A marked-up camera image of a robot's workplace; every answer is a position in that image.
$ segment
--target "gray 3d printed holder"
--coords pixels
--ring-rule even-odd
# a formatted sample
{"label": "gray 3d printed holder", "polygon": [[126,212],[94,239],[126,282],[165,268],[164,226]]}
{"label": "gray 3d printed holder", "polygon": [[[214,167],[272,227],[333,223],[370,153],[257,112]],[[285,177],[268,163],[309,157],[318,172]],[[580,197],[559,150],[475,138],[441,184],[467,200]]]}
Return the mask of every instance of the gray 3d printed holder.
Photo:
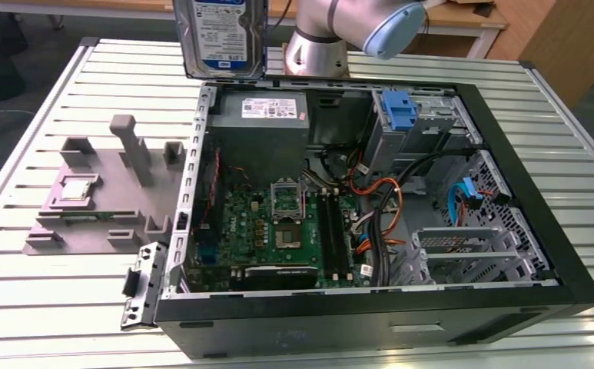
{"label": "gray 3d printed holder", "polygon": [[133,115],[116,115],[110,131],[124,150],[94,149],[68,138],[56,184],[26,239],[36,254],[136,254],[144,244],[169,242],[185,167],[185,148],[169,141],[149,150]]}

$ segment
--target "blue clip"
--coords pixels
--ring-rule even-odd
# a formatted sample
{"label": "blue clip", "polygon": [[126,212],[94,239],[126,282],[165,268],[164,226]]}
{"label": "blue clip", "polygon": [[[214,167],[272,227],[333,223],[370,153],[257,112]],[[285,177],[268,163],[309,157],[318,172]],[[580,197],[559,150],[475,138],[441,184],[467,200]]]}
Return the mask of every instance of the blue clip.
{"label": "blue clip", "polygon": [[467,198],[476,198],[479,201],[484,200],[484,195],[477,192],[473,179],[471,177],[464,177],[463,182],[455,183],[451,187],[451,193],[448,195],[448,209],[451,209],[452,224],[457,224],[457,189],[461,189],[461,191],[464,191]]}
{"label": "blue clip", "polygon": [[384,109],[389,113],[395,131],[409,131],[419,120],[419,108],[411,100],[409,92],[384,90]]}

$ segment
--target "power supply label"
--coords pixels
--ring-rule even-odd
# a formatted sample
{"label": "power supply label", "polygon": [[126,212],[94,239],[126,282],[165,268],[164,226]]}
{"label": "power supply label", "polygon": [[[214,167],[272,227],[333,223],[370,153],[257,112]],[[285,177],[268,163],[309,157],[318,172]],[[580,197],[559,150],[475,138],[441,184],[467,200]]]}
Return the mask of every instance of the power supply label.
{"label": "power supply label", "polygon": [[242,117],[297,119],[297,100],[293,98],[246,98],[242,102]]}
{"label": "power supply label", "polygon": [[198,50],[213,68],[241,68],[248,60],[246,29],[240,18],[246,0],[194,0]]}

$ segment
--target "chip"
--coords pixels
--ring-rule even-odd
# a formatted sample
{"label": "chip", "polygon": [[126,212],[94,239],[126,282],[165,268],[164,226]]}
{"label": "chip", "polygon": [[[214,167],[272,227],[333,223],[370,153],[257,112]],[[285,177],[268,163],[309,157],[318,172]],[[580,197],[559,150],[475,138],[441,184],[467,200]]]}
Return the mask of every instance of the chip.
{"label": "chip", "polygon": [[277,248],[301,248],[301,225],[278,224],[274,228]]}
{"label": "chip", "polygon": [[92,181],[74,180],[69,181],[62,188],[62,201],[82,201],[88,198],[90,192]]}

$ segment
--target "hard drive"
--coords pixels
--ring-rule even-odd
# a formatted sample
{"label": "hard drive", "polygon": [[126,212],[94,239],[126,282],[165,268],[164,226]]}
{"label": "hard drive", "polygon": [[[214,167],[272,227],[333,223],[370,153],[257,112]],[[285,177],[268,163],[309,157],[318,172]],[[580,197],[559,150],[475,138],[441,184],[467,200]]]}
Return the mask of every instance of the hard drive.
{"label": "hard drive", "polygon": [[261,79],[268,0],[174,0],[189,78]]}

